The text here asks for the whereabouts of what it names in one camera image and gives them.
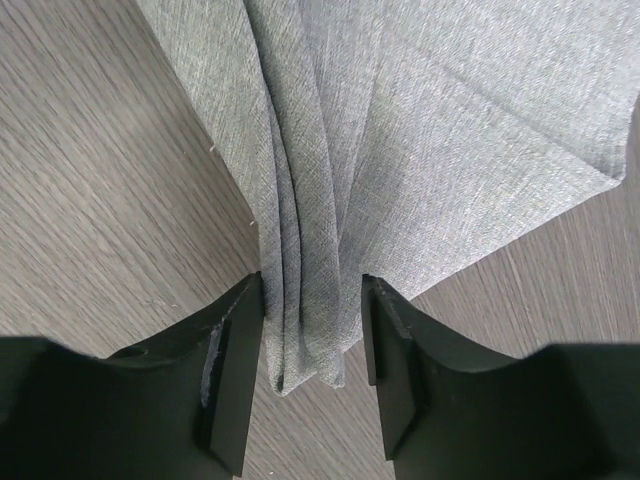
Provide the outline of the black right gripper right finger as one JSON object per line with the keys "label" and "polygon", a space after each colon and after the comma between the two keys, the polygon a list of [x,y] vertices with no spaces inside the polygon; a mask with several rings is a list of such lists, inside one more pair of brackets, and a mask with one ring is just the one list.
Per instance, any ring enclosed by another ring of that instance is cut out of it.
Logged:
{"label": "black right gripper right finger", "polygon": [[399,479],[635,479],[639,348],[551,344],[516,359],[362,279],[369,382]]}

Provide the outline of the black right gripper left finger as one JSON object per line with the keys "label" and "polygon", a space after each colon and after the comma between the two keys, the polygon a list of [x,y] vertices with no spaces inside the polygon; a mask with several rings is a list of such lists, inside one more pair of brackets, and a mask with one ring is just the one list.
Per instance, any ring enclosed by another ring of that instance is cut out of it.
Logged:
{"label": "black right gripper left finger", "polygon": [[5,479],[234,479],[262,337],[251,274],[106,358],[44,337],[1,341]]}

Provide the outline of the grey cloth napkin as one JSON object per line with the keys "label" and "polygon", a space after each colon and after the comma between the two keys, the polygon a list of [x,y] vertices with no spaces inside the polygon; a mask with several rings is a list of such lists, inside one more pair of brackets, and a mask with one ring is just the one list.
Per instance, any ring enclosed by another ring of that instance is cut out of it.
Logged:
{"label": "grey cloth napkin", "polygon": [[143,1],[258,224],[273,390],[341,387],[407,298],[619,185],[635,1]]}

